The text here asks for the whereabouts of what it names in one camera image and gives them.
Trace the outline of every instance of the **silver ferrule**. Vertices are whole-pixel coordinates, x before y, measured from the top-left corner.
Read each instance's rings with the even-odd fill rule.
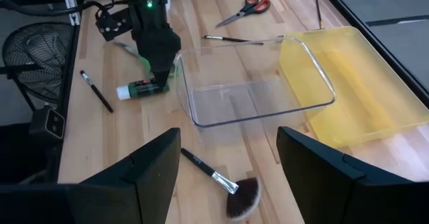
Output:
[[[222,36],[205,36],[206,39],[216,39],[216,40],[221,40],[223,39]]]
[[[235,184],[234,182],[228,180],[218,172],[212,174],[212,179],[219,183],[225,190],[227,190],[231,194],[235,194],[235,192],[239,189],[238,184]]]
[[[90,86],[94,85],[94,83],[91,81],[91,79],[88,77],[86,73],[82,73],[83,79],[88,83]]]

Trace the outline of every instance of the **scissor blade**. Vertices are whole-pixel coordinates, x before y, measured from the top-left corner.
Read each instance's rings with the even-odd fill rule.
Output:
[[[226,19],[226,20],[224,20],[224,21],[220,22],[218,25],[216,25],[216,28],[221,27],[221,26],[224,26],[224,25],[227,25],[228,23],[234,22],[234,21],[236,21],[237,19],[239,19],[239,18],[241,18],[241,17],[243,17],[243,16],[244,16],[244,13],[243,13],[243,12],[240,12],[240,13],[238,13],[238,14],[235,14],[235,15],[233,15],[233,16],[231,16],[231,17],[229,17],[228,19]]]

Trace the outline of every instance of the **fan grille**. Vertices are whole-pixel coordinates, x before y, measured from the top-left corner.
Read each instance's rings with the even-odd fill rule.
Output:
[[[34,62],[43,68],[17,75],[28,93],[44,101],[57,103],[72,29],[67,23],[35,23],[15,30],[7,37],[3,45],[6,66]]]

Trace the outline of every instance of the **green glue stick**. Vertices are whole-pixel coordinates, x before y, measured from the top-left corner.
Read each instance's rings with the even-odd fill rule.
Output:
[[[156,93],[164,93],[169,90],[168,84],[161,88],[155,83],[154,79],[145,79],[129,83],[127,86],[117,87],[116,93],[119,100],[127,100],[151,96]]]

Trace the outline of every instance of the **black stand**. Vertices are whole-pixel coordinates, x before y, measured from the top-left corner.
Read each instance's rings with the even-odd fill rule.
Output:
[[[39,70],[39,69],[43,69],[43,68],[38,66],[37,64],[0,67],[0,74],[5,74],[8,80],[12,79],[15,82],[19,91],[22,94],[22,97],[24,97],[25,101],[27,102],[28,106],[32,111],[35,111],[36,107],[34,107],[32,100],[29,98],[27,92],[24,90],[24,87],[22,83],[20,83],[20,81],[18,80],[17,75],[21,72]]]

